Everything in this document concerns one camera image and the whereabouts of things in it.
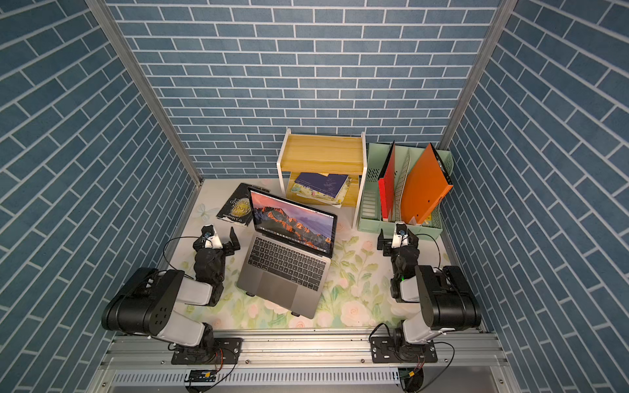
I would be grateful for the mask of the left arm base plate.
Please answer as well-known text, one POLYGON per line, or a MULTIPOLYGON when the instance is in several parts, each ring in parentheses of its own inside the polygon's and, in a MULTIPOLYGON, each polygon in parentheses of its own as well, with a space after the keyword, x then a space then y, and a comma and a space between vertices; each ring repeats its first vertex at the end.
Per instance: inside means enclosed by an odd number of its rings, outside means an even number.
POLYGON ((211 345, 195 347, 176 345, 172 365, 236 365, 242 351, 241 337, 215 338, 211 345))

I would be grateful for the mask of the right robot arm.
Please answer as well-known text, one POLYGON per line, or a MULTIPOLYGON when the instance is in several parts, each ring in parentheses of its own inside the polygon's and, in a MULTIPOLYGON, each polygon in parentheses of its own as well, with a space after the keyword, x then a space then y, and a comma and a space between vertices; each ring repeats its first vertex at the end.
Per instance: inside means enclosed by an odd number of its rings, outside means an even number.
POLYGON ((437 358, 430 351, 436 337, 480 326, 481 307, 461 268, 421 265, 419 237, 404 224, 398 224, 390 238, 378 234, 377 249, 391 258, 393 300, 400 306, 418 305, 420 311, 386 337, 372 340, 375 358, 434 363, 437 358))

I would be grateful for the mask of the grey laptop computer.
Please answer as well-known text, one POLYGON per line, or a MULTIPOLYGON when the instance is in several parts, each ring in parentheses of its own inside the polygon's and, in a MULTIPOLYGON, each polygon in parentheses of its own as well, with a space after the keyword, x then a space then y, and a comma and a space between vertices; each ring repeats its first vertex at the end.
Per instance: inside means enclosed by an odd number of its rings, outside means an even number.
POLYGON ((332 264, 337 216, 250 188, 255 230, 237 288, 313 319, 332 264))

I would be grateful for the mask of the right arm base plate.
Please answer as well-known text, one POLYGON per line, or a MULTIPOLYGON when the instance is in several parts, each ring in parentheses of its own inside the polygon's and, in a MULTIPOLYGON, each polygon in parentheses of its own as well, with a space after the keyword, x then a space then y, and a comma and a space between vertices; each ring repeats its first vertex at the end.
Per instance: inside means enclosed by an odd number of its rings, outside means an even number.
POLYGON ((432 344, 411 345, 404 340, 396 342, 393 337, 371 337, 370 355, 375 364, 434 364, 437 352, 432 344))

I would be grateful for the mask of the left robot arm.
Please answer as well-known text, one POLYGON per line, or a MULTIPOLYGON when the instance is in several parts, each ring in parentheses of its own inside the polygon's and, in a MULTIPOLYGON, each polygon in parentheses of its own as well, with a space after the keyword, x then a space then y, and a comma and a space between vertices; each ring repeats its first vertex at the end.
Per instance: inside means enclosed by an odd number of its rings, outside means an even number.
POLYGON ((215 339, 211 324, 192 320, 175 306, 217 306, 224 291, 226 259, 240 249, 234 230, 222 242, 214 226, 203 227, 193 243, 194 277, 177 269, 137 269, 104 309, 101 325, 172 344, 174 365, 217 364, 227 353, 236 354, 240 339, 215 339))

